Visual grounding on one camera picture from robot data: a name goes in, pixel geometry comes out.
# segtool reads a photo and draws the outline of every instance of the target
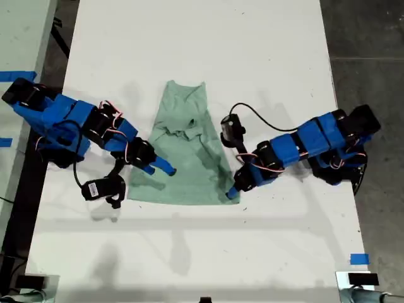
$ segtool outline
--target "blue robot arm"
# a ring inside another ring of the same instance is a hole
[[[155,154],[149,142],[137,137],[137,129],[108,101],[97,107],[24,78],[15,80],[2,99],[39,134],[36,147],[44,160],[60,168],[73,164],[75,179],[87,200],[106,197],[112,207],[120,207],[126,187],[119,173],[125,165],[134,165],[150,175],[155,172],[153,167],[168,175],[176,172]],[[84,160],[91,141],[110,152],[116,164],[103,179],[81,184],[76,163]]]
[[[381,128],[368,105],[357,107],[349,116],[338,109],[285,130],[292,133],[261,142],[248,153],[243,144],[246,130],[237,114],[230,111],[221,124],[223,145],[236,148],[244,163],[234,175],[235,184],[227,193],[229,199],[239,191],[273,182],[286,167],[302,160],[308,160],[313,174],[329,184],[351,180],[356,192],[367,165],[363,145]]]

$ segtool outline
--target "white table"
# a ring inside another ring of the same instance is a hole
[[[318,0],[81,0],[64,94],[115,102],[147,138],[171,79],[206,81],[218,133],[236,102],[281,128],[336,109]],[[237,113],[248,148],[278,135]],[[112,165],[93,145],[79,178]],[[125,200],[116,223],[108,216],[71,169],[49,165],[27,272],[59,275],[57,302],[339,302],[335,271],[364,252],[351,185],[301,165],[239,205]]]
[[[56,0],[0,1],[0,71],[36,71],[40,79],[51,33]],[[0,83],[0,97],[11,83]],[[0,137],[12,138],[0,148],[0,196],[14,200],[25,158],[30,128],[0,99]],[[0,199],[0,243],[12,205]]]

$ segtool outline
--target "red and white wire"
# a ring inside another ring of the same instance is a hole
[[[116,131],[115,129],[107,129],[106,131],[109,131],[110,133],[116,133],[116,134],[121,134],[125,137],[126,139],[126,146],[125,146],[125,162],[129,163],[128,161],[128,145],[129,145],[129,141],[128,141],[128,137],[122,132],[122,131]]]
[[[255,153],[240,153],[240,154],[236,155],[235,157],[236,157],[239,161],[241,161],[242,163],[244,163],[244,162],[239,159],[239,157],[241,157],[241,156],[252,156],[252,157],[254,157],[254,158],[258,158],[258,156],[257,156]],[[285,169],[269,169],[269,168],[267,168],[267,167],[263,167],[263,166],[260,166],[260,165],[256,165],[256,164],[254,164],[254,163],[250,163],[250,164],[251,164],[252,166],[255,166],[255,167],[259,168],[259,169],[268,170],[268,171],[270,171],[270,172],[284,172],[284,171],[285,171]]]
[[[107,102],[107,103],[108,103],[110,106],[112,106],[112,108],[117,112],[117,115],[115,116],[114,120],[112,121],[112,127],[113,127],[114,129],[116,129],[116,127],[115,127],[115,121],[123,115],[123,112],[121,112],[119,109],[117,109],[117,108],[114,106],[114,104],[112,104],[112,103],[109,102],[108,100],[101,101],[101,102],[100,102],[100,105],[98,106],[99,109],[102,108],[104,102]]]

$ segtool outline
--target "gray floor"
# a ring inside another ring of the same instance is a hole
[[[59,0],[56,16],[68,42],[78,2]],[[382,290],[404,294],[404,1],[321,0],[321,6],[338,105],[350,111],[369,104],[382,124],[367,146],[370,162],[356,202],[371,270]],[[42,81],[62,86],[66,63],[51,39]]]

